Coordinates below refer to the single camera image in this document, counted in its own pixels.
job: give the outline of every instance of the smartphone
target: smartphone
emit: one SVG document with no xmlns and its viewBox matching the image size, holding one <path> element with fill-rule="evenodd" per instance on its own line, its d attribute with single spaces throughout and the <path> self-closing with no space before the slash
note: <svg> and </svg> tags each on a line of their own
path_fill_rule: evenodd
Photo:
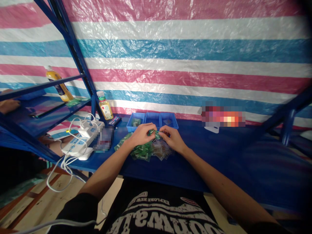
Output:
<svg viewBox="0 0 312 234">
<path fill-rule="evenodd" d="M 64 105 L 65 102 L 56 102 L 51 100 L 45 101 L 38 106 L 28 108 L 28 110 L 32 111 L 32 113 L 29 114 L 29 116 L 39 118 Z"/>
</svg>

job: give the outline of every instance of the blue stripe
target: blue stripe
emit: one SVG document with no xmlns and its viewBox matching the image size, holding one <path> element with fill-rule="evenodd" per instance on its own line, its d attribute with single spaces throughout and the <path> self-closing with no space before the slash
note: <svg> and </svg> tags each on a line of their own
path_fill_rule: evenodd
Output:
<svg viewBox="0 0 312 234">
<path fill-rule="evenodd" d="M 312 63 L 312 39 L 79 40 L 86 58 L 190 59 Z M 65 41 L 0 42 L 1 55 L 71 57 Z"/>
<path fill-rule="evenodd" d="M 30 83 L 18 83 L 18 85 L 32 86 Z M 8 84 L 0 83 L 0 88 L 12 88 Z M 79 96 L 88 97 L 86 89 L 67 86 L 68 90 Z M 57 93 L 54 87 L 45 89 L 47 93 Z M 137 102 L 151 102 L 158 104 L 181 105 L 181 106 L 195 106 L 200 107 L 204 101 L 214 101 L 224 106 L 242 106 L 246 108 L 247 112 L 273 115 L 281 104 L 266 103 L 253 100 L 240 100 L 234 98 L 220 98 L 220 97 L 201 97 L 192 95 L 178 95 L 178 94 L 162 94 L 152 92 L 138 92 L 128 90 L 104 90 L 105 96 L 109 100 L 126 100 Z M 312 118 L 312 106 L 307 106 L 305 109 L 297 113 L 297 117 Z"/>
</svg>

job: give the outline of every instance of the blue shelf board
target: blue shelf board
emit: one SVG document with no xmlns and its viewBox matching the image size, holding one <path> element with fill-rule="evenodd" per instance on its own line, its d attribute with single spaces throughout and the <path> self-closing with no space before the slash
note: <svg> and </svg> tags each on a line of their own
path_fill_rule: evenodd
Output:
<svg viewBox="0 0 312 234">
<path fill-rule="evenodd" d="M 281 129 L 275 128 L 274 131 L 277 133 L 277 135 L 280 135 Z M 303 130 L 292 130 L 289 139 L 289 147 L 293 147 L 299 150 L 305 156 L 312 159 L 312 141 L 300 136 L 300 134 L 303 132 Z"/>
<path fill-rule="evenodd" d="M 95 172 L 111 156 L 114 146 L 127 133 L 130 115 L 116 114 L 122 122 L 114 132 L 112 147 L 103 153 L 93 153 L 86 161 L 76 160 L 71 167 Z M 240 188 L 266 207 L 300 212 L 309 199 L 312 165 L 301 159 L 269 134 L 243 151 L 235 146 L 252 133 L 256 126 L 221 127 L 219 134 L 209 132 L 200 121 L 177 120 L 185 143 L 203 160 L 218 169 Z M 210 192 L 191 165 L 179 154 L 150 162 L 126 159 L 120 175 Z"/>
<path fill-rule="evenodd" d="M 68 107 L 64 105 L 38 119 L 28 116 L 28 114 L 30 113 L 26 109 L 26 107 L 35 107 L 48 100 L 62 101 L 59 97 L 47 96 L 42 96 L 28 101 L 21 101 L 21 107 L 7 114 L 6 118 L 14 121 L 21 128 L 30 133 L 33 137 L 39 137 L 66 120 L 68 117 L 73 115 L 75 112 L 83 108 L 91 101 L 82 101 L 73 107 Z"/>
</svg>

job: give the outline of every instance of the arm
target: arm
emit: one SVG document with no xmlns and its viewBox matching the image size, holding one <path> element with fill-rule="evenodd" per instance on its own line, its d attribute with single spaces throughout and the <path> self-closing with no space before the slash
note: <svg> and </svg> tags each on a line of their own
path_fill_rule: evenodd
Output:
<svg viewBox="0 0 312 234">
<path fill-rule="evenodd" d="M 159 133 L 171 148 L 192 165 L 215 198 L 244 230 L 247 231 L 253 224 L 259 222 L 278 223 L 253 198 L 188 148 L 178 130 L 164 126 L 160 131 L 170 134 L 168 137 L 164 133 Z"/>
<path fill-rule="evenodd" d="M 147 132 L 151 129 L 157 130 L 156 125 L 152 123 L 139 125 L 132 136 L 96 170 L 90 179 L 88 179 L 78 194 L 89 193 L 97 197 L 98 200 L 101 200 L 115 181 L 124 161 L 133 148 L 138 145 L 143 145 L 155 138 L 155 132 L 147 136 Z"/>
</svg>

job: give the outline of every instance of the blue table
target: blue table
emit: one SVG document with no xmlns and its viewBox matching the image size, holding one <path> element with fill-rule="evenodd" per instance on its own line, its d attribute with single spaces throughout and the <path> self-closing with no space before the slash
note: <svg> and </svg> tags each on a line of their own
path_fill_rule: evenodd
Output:
<svg viewBox="0 0 312 234">
<path fill-rule="evenodd" d="M 127 133 L 129 115 L 118 115 L 122 122 L 114 132 L 109 151 L 93 153 L 87 161 L 76 160 L 71 167 L 95 172 L 114 153 L 113 147 Z M 310 195 L 312 166 L 270 135 L 263 136 L 244 151 L 235 146 L 248 137 L 254 126 L 207 131 L 199 121 L 177 120 L 186 144 L 202 159 L 234 181 L 268 209 L 300 212 Z M 168 160 L 152 157 L 150 162 L 126 159 L 120 175 L 210 192 L 203 180 L 177 153 Z"/>
</svg>

